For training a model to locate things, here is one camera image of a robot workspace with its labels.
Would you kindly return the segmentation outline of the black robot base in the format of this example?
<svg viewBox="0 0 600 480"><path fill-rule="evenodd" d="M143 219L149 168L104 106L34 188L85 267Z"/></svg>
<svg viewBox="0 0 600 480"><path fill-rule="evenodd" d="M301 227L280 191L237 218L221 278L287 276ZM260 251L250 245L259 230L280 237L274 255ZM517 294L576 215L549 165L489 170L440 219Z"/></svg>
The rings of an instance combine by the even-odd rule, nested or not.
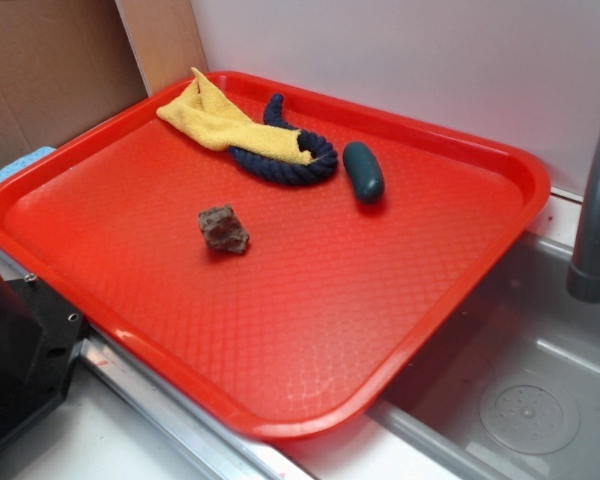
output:
<svg viewBox="0 0 600 480"><path fill-rule="evenodd" d="M65 401L86 327L43 280L0 275L0 449Z"/></svg>

